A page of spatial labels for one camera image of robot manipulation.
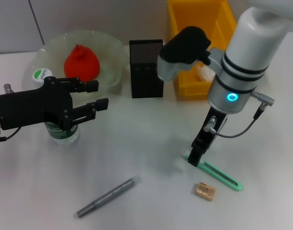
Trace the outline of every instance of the plastic water bottle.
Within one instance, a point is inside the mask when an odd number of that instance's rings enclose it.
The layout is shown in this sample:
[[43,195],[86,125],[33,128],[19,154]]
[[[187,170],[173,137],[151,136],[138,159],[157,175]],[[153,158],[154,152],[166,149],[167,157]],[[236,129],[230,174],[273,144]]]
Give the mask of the plastic water bottle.
[[[53,76],[52,71],[47,68],[37,69],[33,75],[33,81],[36,88],[40,88],[44,83],[44,78]],[[57,124],[45,122],[45,127],[52,140],[58,145],[67,145],[73,143],[79,138],[79,126],[73,126],[70,130],[62,130]]]
[[45,127],[52,140],[58,145],[73,143],[79,138],[79,126],[75,125],[69,130],[62,130],[57,124],[45,122]]

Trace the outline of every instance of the bottle label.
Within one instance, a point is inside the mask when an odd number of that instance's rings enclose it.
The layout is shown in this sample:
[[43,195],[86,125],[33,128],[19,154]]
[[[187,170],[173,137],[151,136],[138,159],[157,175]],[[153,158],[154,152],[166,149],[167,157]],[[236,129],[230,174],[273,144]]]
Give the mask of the bottle label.
[[36,82],[43,82],[44,78],[51,77],[52,71],[46,68],[37,69],[33,73],[33,80]]
[[55,139],[66,139],[75,134],[78,129],[78,125],[72,126],[69,130],[60,129],[55,123],[45,122],[45,126],[50,136]]

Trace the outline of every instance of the gray pen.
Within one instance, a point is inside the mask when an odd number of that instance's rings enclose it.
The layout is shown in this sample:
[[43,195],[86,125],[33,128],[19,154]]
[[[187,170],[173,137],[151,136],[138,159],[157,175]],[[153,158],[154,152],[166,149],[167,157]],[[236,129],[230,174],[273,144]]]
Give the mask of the gray pen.
[[89,205],[82,208],[80,211],[77,212],[77,215],[79,218],[87,215],[88,213],[99,209],[100,207],[106,205],[113,199],[117,198],[122,193],[126,192],[130,188],[134,187],[136,184],[141,183],[142,180],[140,176],[134,176],[133,178],[125,181],[123,184],[119,185],[118,187],[115,187],[113,190],[105,193],[95,201],[91,202]]

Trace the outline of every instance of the white wall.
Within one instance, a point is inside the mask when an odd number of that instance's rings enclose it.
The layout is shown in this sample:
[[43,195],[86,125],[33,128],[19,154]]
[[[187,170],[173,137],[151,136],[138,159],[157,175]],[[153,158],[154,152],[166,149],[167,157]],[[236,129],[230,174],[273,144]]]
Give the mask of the white wall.
[[44,41],[75,29],[106,32],[124,44],[169,37],[167,0],[31,0]]
[[28,0],[0,0],[0,54],[42,46]]
[[[228,0],[228,3],[232,9],[236,21],[238,21],[240,15],[250,7],[246,0]],[[293,23],[290,23],[288,31],[293,31]]]

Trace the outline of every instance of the green label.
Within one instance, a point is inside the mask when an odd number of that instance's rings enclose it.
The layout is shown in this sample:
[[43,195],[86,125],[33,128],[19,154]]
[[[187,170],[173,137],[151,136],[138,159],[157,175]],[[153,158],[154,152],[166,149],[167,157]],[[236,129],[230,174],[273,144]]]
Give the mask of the green label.
[[78,129],[78,126],[73,126],[69,130],[63,130],[60,129],[57,124],[51,123],[51,122],[45,122],[45,126],[47,131],[49,132],[50,136],[55,139],[66,139],[72,136],[76,130]]
[[40,73],[41,73],[41,69],[38,70],[38,71],[36,71],[36,73],[34,74],[34,77],[35,77],[36,79],[38,79]]

